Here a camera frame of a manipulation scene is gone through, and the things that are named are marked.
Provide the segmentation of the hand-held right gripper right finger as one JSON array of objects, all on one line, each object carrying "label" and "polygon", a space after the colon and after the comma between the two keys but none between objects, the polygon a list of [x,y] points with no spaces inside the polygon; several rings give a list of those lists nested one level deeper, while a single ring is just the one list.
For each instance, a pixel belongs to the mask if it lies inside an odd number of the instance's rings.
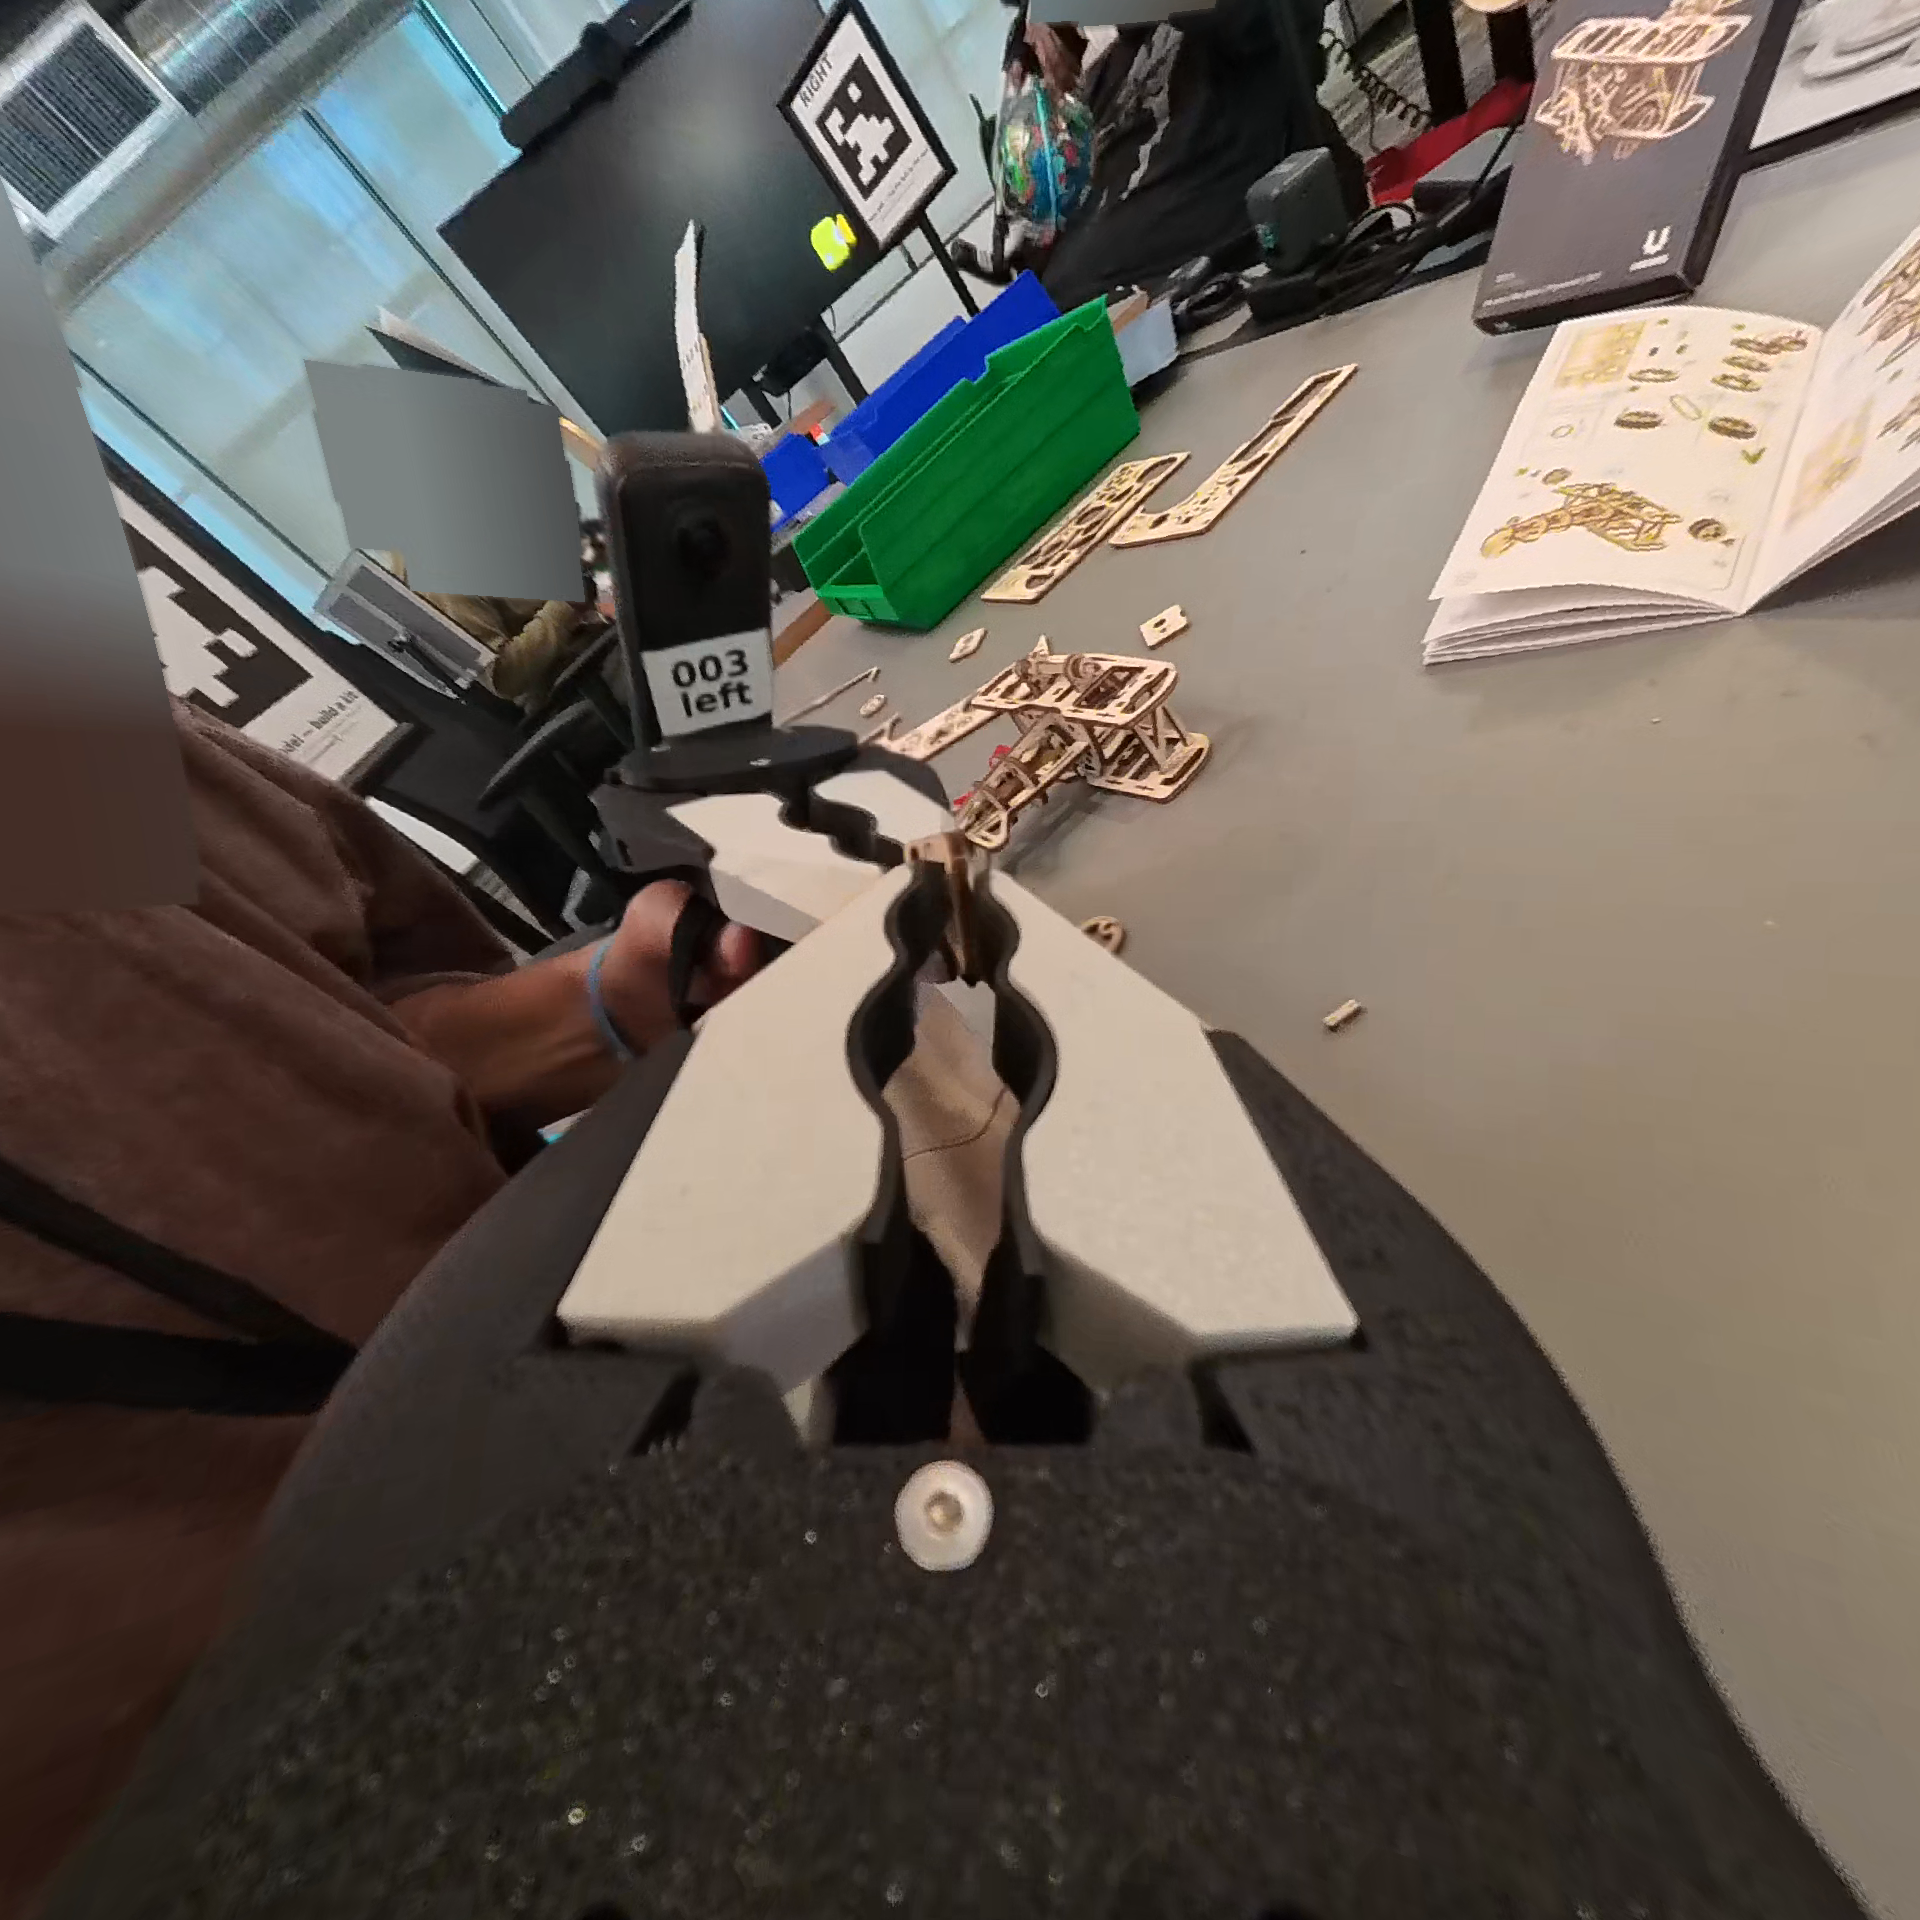
[{"label": "hand-held right gripper right finger", "polygon": [[967,1344],[980,1430],[1085,1433],[1145,1374],[1351,1347],[1217,1034],[1014,881],[980,881],[976,931],[1016,1102]]}]

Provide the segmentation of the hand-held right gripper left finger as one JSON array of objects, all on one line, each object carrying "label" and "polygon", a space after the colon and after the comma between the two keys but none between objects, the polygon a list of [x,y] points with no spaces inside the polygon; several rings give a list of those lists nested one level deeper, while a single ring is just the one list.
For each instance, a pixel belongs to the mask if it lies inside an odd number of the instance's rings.
[{"label": "hand-held right gripper left finger", "polygon": [[853,1247],[884,1148],[848,1040],[908,883],[877,876],[700,1022],[560,1297],[575,1347],[755,1369],[823,1419],[819,1380],[864,1331]]}]

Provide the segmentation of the wooden parts sheet with holes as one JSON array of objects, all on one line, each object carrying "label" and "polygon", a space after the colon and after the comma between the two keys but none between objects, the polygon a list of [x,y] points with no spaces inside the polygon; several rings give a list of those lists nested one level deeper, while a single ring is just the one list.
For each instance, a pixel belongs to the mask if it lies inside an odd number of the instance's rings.
[{"label": "wooden parts sheet with holes", "polygon": [[1112,467],[1057,518],[977,600],[984,606],[1035,606],[1077,571],[1183,464],[1189,454],[1163,454]]}]

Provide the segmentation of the person's left forearm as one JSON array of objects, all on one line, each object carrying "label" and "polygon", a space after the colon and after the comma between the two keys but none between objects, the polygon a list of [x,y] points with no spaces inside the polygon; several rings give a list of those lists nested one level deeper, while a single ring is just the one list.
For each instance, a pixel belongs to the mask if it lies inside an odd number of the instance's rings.
[{"label": "person's left forearm", "polygon": [[470,1130],[581,1114],[614,1079],[585,952],[516,968],[436,865],[350,788],[172,699],[195,808],[196,915],[260,953],[414,1072]]}]

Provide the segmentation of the person's left hand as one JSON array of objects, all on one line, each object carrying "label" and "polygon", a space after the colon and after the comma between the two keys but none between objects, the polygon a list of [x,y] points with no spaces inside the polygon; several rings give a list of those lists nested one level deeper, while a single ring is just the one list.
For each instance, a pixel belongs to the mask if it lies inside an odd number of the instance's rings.
[{"label": "person's left hand", "polygon": [[766,960],[760,934],[685,881],[645,886],[609,937],[608,1007],[638,1056],[696,1025]]}]

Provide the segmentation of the black office chair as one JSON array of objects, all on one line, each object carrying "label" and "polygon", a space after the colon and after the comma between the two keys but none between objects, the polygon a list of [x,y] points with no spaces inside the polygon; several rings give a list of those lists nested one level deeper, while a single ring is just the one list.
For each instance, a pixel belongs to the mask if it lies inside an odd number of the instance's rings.
[{"label": "black office chair", "polygon": [[528,928],[560,937],[601,924],[627,895],[592,808],[613,734],[590,706],[528,729],[489,696],[432,691],[373,663],[373,699],[399,739],[350,777],[364,799],[436,832],[470,862],[463,888],[493,881]]}]

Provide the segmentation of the grey laptop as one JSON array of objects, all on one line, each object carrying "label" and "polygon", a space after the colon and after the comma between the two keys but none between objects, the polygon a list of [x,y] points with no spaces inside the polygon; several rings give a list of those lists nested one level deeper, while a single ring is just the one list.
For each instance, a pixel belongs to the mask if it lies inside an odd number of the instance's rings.
[{"label": "grey laptop", "polygon": [[361,548],[327,578],[316,616],[398,672],[443,692],[461,692],[489,672],[489,647]]}]

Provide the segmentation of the black monitor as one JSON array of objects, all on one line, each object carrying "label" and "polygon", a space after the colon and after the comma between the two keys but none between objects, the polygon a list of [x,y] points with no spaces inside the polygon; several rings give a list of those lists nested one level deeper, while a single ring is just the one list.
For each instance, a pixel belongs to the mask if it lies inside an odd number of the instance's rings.
[{"label": "black monitor", "polygon": [[840,214],[780,114],[825,12],[692,2],[616,92],[486,180],[445,247],[606,434],[684,428],[676,257],[721,399],[825,346],[830,311],[892,251],[825,272],[808,227]]}]

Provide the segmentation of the green plastic bin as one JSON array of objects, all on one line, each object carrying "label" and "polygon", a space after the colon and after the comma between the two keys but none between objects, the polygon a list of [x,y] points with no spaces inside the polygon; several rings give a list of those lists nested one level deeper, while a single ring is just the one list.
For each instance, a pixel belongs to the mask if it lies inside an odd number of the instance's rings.
[{"label": "green plastic bin", "polygon": [[924,634],[995,577],[1136,442],[1092,299],[989,355],[793,543],[840,618]]}]

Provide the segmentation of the blue plastic bin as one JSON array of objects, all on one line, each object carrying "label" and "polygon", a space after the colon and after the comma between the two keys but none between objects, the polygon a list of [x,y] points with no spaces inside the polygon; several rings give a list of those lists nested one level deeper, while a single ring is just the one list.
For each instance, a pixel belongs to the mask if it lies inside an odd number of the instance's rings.
[{"label": "blue plastic bin", "polygon": [[798,521],[827,490],[849,488],[877,457],[965,379],[980,379],[991,355],[1060,318],[1031,272],[1000,288],[969,320],[951,320],[825,440],[788,428],[759,467],[772,496],[772,528]]}]

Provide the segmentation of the black speaker bar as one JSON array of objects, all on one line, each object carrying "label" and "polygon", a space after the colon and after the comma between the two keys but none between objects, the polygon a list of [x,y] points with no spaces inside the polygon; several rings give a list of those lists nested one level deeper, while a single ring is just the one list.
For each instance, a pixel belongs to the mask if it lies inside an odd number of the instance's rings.
[{"label": "black speaker bar", "polygon": [[609,98],[689,12],[692,2],[629,2],[585,26],[573,50],[500,114],[500,138],[516,154],[545,143],[575,113]]}]

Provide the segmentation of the colourful bag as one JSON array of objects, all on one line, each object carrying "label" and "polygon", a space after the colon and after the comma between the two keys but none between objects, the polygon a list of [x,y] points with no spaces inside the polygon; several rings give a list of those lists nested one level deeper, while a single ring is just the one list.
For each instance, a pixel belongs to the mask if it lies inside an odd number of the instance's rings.
[{"label": "colourful bag", "polygon": [[1091,192],[1094,144],[1094,118],[1077,89],[1027,70],[1004,83],[989,180],[995,214],[1014,241],[1037,249],[1057,238]]}]

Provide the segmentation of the angled wooden parts sheet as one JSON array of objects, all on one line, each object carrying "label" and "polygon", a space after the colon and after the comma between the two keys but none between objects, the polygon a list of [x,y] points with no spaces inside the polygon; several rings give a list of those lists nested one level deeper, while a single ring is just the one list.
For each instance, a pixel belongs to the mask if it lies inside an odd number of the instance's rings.
[{"label": "angled wooden parts sheet", "polygon": [[1125,551],[1195,539],[1209,532],[1271,472],[1308,425],[1352,384],[1357,371],[1356,363],[1348,363],[1309,376],[1189,496],[1163,510],[1133,513],[1108,537],[1108,546]]}]

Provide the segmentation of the dark grey device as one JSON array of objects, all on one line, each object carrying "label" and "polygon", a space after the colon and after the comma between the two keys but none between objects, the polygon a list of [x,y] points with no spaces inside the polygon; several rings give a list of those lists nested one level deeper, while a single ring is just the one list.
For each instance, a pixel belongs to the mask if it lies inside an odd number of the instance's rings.
[{"label": "dark grey device", "polygon": [[1331,150],[1283,158],[1243,192],[1246,219],[1273,274],[1304,272],[1347,235],[1352,215]]}]

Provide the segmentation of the open instruction booklet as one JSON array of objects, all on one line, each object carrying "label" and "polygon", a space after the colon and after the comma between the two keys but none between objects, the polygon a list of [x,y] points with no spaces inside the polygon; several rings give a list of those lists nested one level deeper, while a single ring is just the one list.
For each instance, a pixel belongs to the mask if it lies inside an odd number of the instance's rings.
[{"label": "open instruction booklet", "polygon": [[1566,323],[1430,590],[1423,665],[1744,618],[1916,508],[1916,231],[1829,328]]}]

